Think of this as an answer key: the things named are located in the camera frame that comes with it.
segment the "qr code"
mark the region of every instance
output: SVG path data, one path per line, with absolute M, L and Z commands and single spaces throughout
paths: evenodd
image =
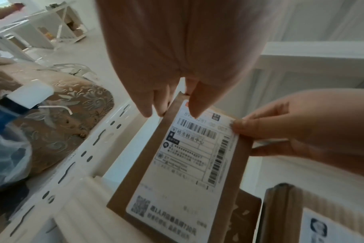
M 131 208 L 131 211 L 143 217 L 147 211 L 147 208 L 150 205 L 150 201 L 141 196 L 137 197 L 137 201 L 134 203 L 134 206 Z

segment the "brown patterned fabric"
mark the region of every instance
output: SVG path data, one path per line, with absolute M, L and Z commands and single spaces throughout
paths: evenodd
M 67 106 L 73 112 L 70 115 L 62 108 L 40 108 L 14 121 L 32 144 L 30 175 L 39 174 L 66 158 L 114 106 L 113 97 L 106 89 L 69 74 L 42 68 L 33 62 L 0 62 L 0 98 L 26 82 L 39 79 L 55 89 L 55 94 L 42 105 Z

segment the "black icon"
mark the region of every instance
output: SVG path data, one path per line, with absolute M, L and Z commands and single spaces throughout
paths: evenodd
M 213 116 L 211 117 L 213 120 L 219 121 L 219 118 L 221 118 L 220 115 L 213 113 Z
M 311 219 L 310 228 L 313 232 L 326 237 L 327 236 L 327 225 L 315 218 Z

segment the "hand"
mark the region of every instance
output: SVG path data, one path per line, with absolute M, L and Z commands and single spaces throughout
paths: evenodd
M 181 77 L 198 117 L 241 81 L 286 0 L 97 0 L 108 53 L 146 117 L 162 116 Z
M 255 139 L 285 139 L 253 156 L 302 157 L 364 175 L 364 90 L 300 92 L 237 120 L 233 130 Z
M 17 11 L 20 11 L 21 9 L 23 9 L 25 7 L 25 5 L 23 3 L 14 3 L 13 6 Z

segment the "white paper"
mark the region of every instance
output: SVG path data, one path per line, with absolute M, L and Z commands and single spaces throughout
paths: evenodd
M 308 208 L 303 209 L 300 243 L 364 243 L 364 237 Z
M 179 243 L 206 243 L 238 141 L 234 119 L 184 101 L 126 212 Z

